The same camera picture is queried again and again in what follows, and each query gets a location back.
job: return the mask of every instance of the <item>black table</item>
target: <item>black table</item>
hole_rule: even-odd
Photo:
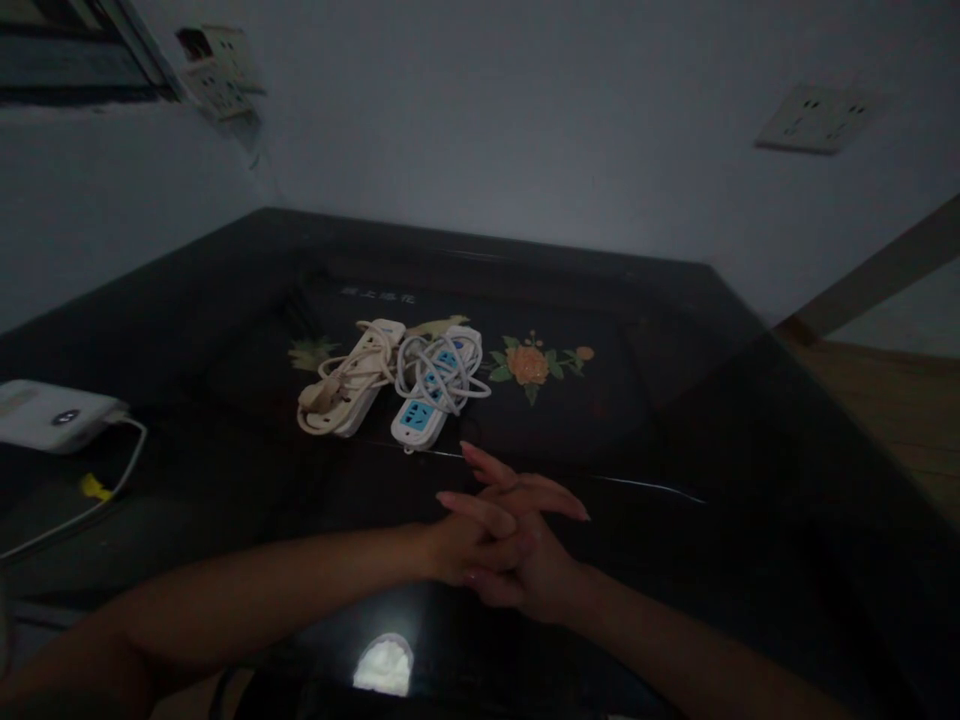
[[[494,383],[426,454],[390,437],[390,392],[349,441],[296,427],[312,379],[290,365],[294,342],[349,350],[355,320],[453,314],[491,362],[539,340],[563,379],[532,403]],[[551,520],[577,557],[864,714],[957,716],[956,533],[707,266],[262,210],[0,338],[0,380],[14,377],[120,397],[151,428],[122,502],[4,569],[16,598],[87,611],[257,542],[436,519],[438,490],[474,487],[465,438],[585,502],[593,523]],[[0,448],[2,545],[84,507],[77,479],[116,477],[131,442],[111,431],[68,458]],[[413,648],[414,696],[664,712],[570,633],[432,584],[369,598],[258,662],[349,684],[384,632]]]

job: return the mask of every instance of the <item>power strip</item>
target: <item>power strip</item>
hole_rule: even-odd
[[[472,377],[472,373],[476,372],[477,366],[479,366],[479,360],[483,356],[480,333],[473,328],[458,325],[447,330],[441,337],[453,343],[457,352],[460,354],[460,361],[463,362],[464,368],[471,368],[471,366],[473,366],[472,372],[469,369],[467,370],[470,382],[482,388],[482,390],[475,393],[470,392],[469,387],[462,388],[462,390],[466,392],[457,395],[461,398],[461,402],[466,402],[465,395],[472,397],[486,397],[489,395],[490,388],[478,380],[474,380]],[[406,345],[407,344],[404,343],[401,352],[406,350]],[[433,362],[434,366],[439,371],[446,373],[446,382],[448,384],[450,384],[451,381],[456,383],[459,377],[456,371],[460,369],[456,354],[450,352],[449,349],[445,349],[443,343],[435,343],[428,346],[426,352],[429,353],[427,357]],[[401,388],[399,387],[401,384],[401,368],[399,365],[400,363],[398,362],[397,390],[401,392]],[[444,392],[441,388],[442,382],[444,382],[443,378],[436,377],[433,371],[424,375],[421,381],[414,387],[412,393],[409,393],[412,397],[409,397],[400,408],[400,412],[397,413],[397,416],[393,419],[390,425],[390,433],[404,446],[404,452],[412,453],[415,451],[429,450],[437,441],[437,438],[440,437],[440,432],[443,430],[443,426],[447,422],[447,416],[450,414],[450,412],[445,412],[441,409],[444,404],[449,406],[450,399],[449,397],[444,398]],[[460,414],[459,408],[456,406],[452,407],[452,412],[457,415]]]
[[[68,455],[110,425],[127,405],[117,398],[33,380],[0,385],[0,442]]]
[[[384,320],[383,318],[374,320],[371,325],[379,329],[387,338],[389,351],[392,355],[396,351],[397,346],[399,346],[404,332],[406,332],[406,326],[403,323]],[[383,385],[389,384],[392,376],[384,378],[382,382],[378,381],[380,384],[376,387],[364,387],[366,382],[362,380],[362,378],[371,378],[378,373],[382,374],[379,358],[376,354],[368,353],[356,361],[355,364],[352,364],[351,358],[356,357],[363,351],[376,347],[377,344],[381,342],[380,337],[380,334],[375,330],[367,328],[353,350],[350,351],[350,354],[344,358],[337,358],[337,360],[342,360],[340,367],[345,368],[345,377],[341,382],[338,394],[334,397],[330,409],[325,413],[304,413],[302,407],[298,409],[297,415],[301,427],[306,424],[312,429],[312,434],[326,435],[333,433],[337,437],[342,438],[351,437],[356,433],[363,423],[364,418],[367,416],[370,406],[373,405],[373,401],[379,394],[380,388]],[[354,381],[352,378],[361,378],[361,380]],[[312,388],[317,388],[324,382],[328,382],[328,379],[325,378],[320,383],[306,388],[304,393],[307,393]]]

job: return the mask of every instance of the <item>hand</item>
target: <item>hand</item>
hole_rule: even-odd
[[[476,503],[489,506],[492,501],[518,516],[521,536],[529,533],[536,540],[533,550],[523,554],[513,573],[497,573],[491,571],[492,568],[477,566],[469,569],[464,584],[491,607],[515,607],[540,622],[567,622],[589,604],[589,591],[593,586],[591,569],[570,557],[540,513],[530,511],[522,499],[525,494],[548,489],[569,498],[573,495],[553,480],[541,475],[518,474],[473,445],[461,445],[463,457],[473,467],[476,478],[490,487],[481,493],[480,499],[466,495],[441,499],[444,506],[479,521]],[[585,508],[582,516],[589,519]]]
[[[423,528],[419,536],[426,577],[448,585],[462,585],[471,568],[503,573],[516,568],[537,547],[537,534],[518,532],[515,515],[538,511],[561,512],[574,519],[586,519],[586,509],[566,488],[553,481],[515,488],[498,498],[488,499],[492,488],[481,497],[451,492],[437,493],[437,499],[453,511],[444,520]]]

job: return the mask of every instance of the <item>glowing light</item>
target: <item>glowing light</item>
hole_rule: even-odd
[[[376,638],[363,651],[353,673],[353,686],[406,697],[410,692],[412,672],[410,644],[402,635],[387,633]]]

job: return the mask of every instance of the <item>floor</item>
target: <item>floor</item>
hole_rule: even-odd
[[[960,360],[781,339],[960,529]]]

